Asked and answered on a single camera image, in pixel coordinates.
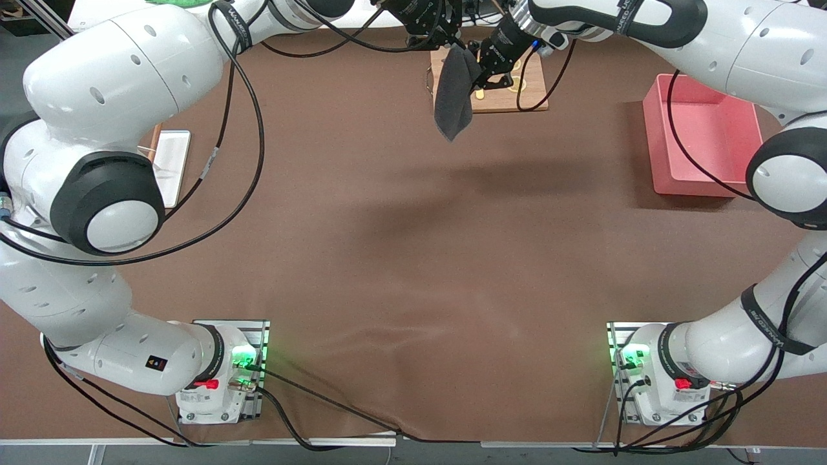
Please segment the brown leather mat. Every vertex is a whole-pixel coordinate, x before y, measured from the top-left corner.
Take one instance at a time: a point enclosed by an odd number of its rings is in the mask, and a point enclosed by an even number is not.
[[[274,43],[311,51],[334,41]],[[549,81],[562,58],[544,64]],[[135,309],[270,319],[269,367],[422,438],[593,440],[611,378],[606,321],[705,316],[801,238],[740,199],[653,193],[640,102],[672,68],[632,41],[580,44],[549,111],[475,115],[453,144],[433,125],[427,53],[347,46],[288,60],[256,47],[241,62],[266,123],[261,184],[215,237],[123,267]],[[165,124],[193,132],[185,186],[215,142],[223,88]],[[762,123],[765,135],[777,130],[764,114]],[[239,82],[213,170],[145,252],[223,218],[246,190],[256,148]],[[64,386],[36,331],[7,309],[0,331],[0,436],[138,435]],[[823,382],[779,381],[725,440],[827,446]],[[376,431],[276,380],[267,386],[302,434]],[[170,419],[163,399],[114,391]],[[269,406],[253,422],[188,431],[286,437]]]

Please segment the dark gray fabric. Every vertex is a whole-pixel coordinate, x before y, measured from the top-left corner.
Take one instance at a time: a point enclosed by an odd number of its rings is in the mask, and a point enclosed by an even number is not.
[[[453,141],[471,124],[471,85],[482,69],[468,49],[454,44],[445,57],[439,76],[437,98],[433,103],[433,120],[442,135]]]

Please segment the wooden block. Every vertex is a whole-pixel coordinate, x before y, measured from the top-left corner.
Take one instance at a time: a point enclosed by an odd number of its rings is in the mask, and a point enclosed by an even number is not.
[[[448,55],[446,48],[440,48],[431,52],[431,71],[433,72],[433,99],[437,98],[437,87],[439,86],[439,75],[442,73],[442,62]],[[525,63],[525,58],[528,52],[520,59],[520,63]],[[515,70],[511,72],[516,83],[520,71]],[[525,88],[520,94],[520,104],[523,108],[531,107],[546,96],[546,81],[543,78],[543,65],[539,56],[533,56],[528,63],[528,68],[525,70]],[[471,106],[474,108],[474,113],[507,113],[517,112],[517,93],[512,89],[495,89],[485,90],[482,99],[477,98],[477,94],[471,95]],[[537,111],[548,110],[548,102],[543,103]]]

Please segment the white round joint cover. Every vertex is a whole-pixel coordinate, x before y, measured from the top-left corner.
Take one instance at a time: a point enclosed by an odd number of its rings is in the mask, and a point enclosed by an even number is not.
[[[818,163],[803,156],[774,156],[755,170],[753,189],[774,209],[806,212],[827,200],[827,173]]]
[[[99,251],[127,252],[146,242],[158,227],[158,213],[146,202],[125,200],[99,211],[86,238]]]

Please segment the pink plastic container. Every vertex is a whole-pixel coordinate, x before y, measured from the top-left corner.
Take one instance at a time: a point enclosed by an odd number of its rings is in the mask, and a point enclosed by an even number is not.
[[[667,116],[671,79],[671,74],[659,74],[643,100],[655,192],[734,197],[695,168],[672,137]],[[747,165],[762,144],[755,107],[681,75],[672,92],[672,117],[689,155],[718,179],[747,193]]]

